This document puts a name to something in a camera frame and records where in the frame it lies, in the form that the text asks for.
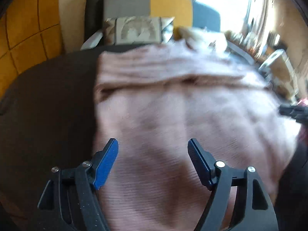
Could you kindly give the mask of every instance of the bed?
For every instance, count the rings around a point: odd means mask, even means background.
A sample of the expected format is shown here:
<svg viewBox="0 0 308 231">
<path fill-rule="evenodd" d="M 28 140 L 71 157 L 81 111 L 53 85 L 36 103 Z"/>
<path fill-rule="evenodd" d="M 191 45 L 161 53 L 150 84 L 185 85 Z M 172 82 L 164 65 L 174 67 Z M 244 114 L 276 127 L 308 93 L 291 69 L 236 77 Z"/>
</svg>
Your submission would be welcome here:
<svg viewBox="0 0 308 231">
<path fill-rule="evenodd" d="M 18 76 L 6 91 L 0 101 L 0 167 L 6 171 L 0 188 L 27 217 L 36 208 L 50 168 L 76 167 L 91 157 L 96 129 L 92 89 L 98 56 L 103 51 L 122 53 L 140 46 L 98 46 L 45 61 Z M 286 201 L 301 189 L 301 202 L 307 202 L 308 179 L 301 180 L 304 185 L 296 184 L 299 178 L 308 178 L 305 146 L 298 148 L 294 159 L 281 179 L 276 203 L 281 230 L 297 230 L 296 225 L 307 216 L 296 200 Z"/>
<path fill-rule="evenodd" d="M 180 37 L 178 28 L 181 26 L 206 29 L 209 32 L 220 32 L 220 14 L 212 7 L 196 1 L 87 0 L 84 23 L 85 43 L 81 49 L 104 45 L 102 27 L 107 18 L 129 16 L 175 17 L 173 23 L 175 39 Z M 239 63 L 254 65 L 255 60 L 248 53 L 233 43 L 227 42 L 227 50 L 231 53 L 230 56 L 233 59 L 236 59 Z"/>
</svg>

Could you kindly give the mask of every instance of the patterned pillow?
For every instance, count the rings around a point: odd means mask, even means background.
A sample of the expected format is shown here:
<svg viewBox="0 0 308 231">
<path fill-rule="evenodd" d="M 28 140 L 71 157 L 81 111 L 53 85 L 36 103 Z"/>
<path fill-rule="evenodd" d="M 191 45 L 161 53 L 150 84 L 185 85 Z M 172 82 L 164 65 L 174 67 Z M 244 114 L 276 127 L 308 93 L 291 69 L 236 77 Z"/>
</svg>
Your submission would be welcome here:
<svg viewBox="0 0 308 231">
<path fill-rule="evenodd" d="M 173 37 L 174 18 L 109 18 L 103 24 L 104 44 L 167 43 Z"/>
</svg>

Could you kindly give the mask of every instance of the blue gripper pad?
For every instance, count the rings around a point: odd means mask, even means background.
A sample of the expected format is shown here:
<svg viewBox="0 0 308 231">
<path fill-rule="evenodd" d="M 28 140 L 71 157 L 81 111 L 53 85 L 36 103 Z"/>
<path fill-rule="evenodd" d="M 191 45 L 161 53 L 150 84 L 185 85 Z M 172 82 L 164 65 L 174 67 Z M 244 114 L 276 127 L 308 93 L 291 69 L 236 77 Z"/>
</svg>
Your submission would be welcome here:
<svg viewBox="0 0 308 231">
<path fill-rule="evenodd" d="M 214 167 L 215 158 L 209 152 L 204 151 L 195 138 L 189 140 L 187 150 L 201 184 L 212 191 L 217 183 Z"/>
<path fill-rule="evenodd" d="M 94 173 L 91 173 L 91 177 L 92 184 L 96 190 L 99 190 L 99 188 L 105 184 L 118 152 L 118 141 L 111 138 L 102 151 L 95 153 L 91 160 L 92 168 L 94 169 Z"/>
</svg>

